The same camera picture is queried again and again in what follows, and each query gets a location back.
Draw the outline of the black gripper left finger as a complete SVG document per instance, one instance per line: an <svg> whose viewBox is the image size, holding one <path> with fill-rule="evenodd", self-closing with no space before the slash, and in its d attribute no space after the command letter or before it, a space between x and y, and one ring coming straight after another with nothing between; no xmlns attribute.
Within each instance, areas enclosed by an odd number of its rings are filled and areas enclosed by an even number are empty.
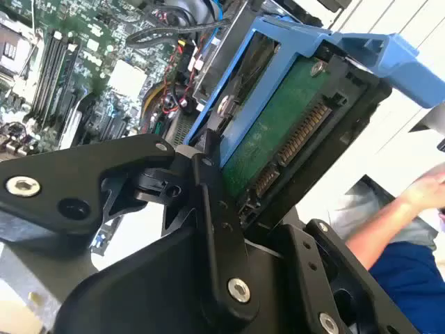
<svg viewBox="0 0 445 334"><path fill-rule="evenodd" d="M259 311L241 225L218 167L143 134L1 163L1 240L48 260L86 255L101 225L164 206L168 237L193 232L209 323L250 323Z"/></svg>

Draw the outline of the bare person hand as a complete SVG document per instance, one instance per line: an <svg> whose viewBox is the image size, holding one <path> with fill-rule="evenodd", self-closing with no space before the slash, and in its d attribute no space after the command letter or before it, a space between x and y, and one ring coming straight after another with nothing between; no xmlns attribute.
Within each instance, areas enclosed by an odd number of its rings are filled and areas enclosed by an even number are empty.
<svg viewBox="0 0 445 334"><path fill-rule="evenodd" d="M437 165L413 181L399 196L412 209L444 208L444 164Z"/></svg>

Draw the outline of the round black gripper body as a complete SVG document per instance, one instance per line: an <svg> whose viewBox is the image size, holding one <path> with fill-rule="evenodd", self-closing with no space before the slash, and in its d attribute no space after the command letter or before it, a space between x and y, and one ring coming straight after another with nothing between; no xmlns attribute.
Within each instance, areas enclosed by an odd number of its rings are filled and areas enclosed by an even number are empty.
<svg viewBox="0 0 445 334"><path fill-rule="evenodd" d="M243 329L204 317L191 230L174 232L81 282L60 307L53 333L296 333L282 257L247 242L259 297Z"/></svg>

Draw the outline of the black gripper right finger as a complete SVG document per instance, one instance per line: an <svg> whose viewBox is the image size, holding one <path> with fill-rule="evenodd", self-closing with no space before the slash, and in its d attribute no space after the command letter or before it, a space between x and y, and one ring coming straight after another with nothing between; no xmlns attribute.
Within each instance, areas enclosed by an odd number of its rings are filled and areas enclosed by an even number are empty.
<svg viewBox="0 0 445 334"><path fill-rule="evenodd" d="M283 257L291 310L304 333L417 333L324 222L281 222L270 241Z"/></svg>

